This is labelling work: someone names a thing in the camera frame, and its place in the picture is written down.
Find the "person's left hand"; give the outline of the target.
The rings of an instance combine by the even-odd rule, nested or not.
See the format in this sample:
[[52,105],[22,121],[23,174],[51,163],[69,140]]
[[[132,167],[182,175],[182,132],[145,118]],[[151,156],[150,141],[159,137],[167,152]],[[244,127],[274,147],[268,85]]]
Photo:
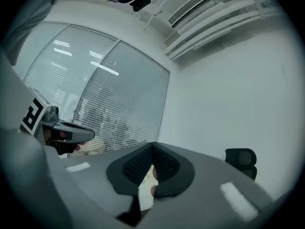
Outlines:
[[85,142],[78,144],[60,144],[58,141],[65,140],[66,133],[64,131],[58,131],[54,129],[44,129],[43,131],[46,145],[53,146],[57,151],[59,151],[60,154],[73,153],[74,150],[79,151],[81,146],[86,144]]

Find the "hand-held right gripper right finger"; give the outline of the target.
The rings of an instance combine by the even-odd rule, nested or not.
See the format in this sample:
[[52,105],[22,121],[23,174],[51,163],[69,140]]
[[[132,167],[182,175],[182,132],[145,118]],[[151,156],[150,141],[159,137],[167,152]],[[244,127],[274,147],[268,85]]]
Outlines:
[[161,181],[154,205],[142,220],[144,229],[245,229],[258,228],[272,205],[270,196],[251,178],[228,163],[181,147],[159,144],[182,158],[175,182]]

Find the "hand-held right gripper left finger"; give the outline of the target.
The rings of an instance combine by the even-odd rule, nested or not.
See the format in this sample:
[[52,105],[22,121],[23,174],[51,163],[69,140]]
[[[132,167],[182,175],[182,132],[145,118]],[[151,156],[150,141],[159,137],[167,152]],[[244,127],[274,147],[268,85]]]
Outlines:
[[74,229],[151,229],[141,217],[139,186],[152,164],[152,144],[59,159],[62,198]]

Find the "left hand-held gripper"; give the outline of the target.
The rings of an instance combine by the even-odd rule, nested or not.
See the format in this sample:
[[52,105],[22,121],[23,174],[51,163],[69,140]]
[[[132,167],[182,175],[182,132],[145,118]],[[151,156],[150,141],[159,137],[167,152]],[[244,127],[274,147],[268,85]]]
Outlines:
[[34,136],[42,145],[46,145],[44,129],[64,132],[64,141],[58,141],[60,144],[89,142],[95,138],[95,132],[91,129],[71,122],[59,122],[59,108],[51,105],[38,90],[32,87],[29,87],[28,90],[34,99],[21,123],[22,132]]

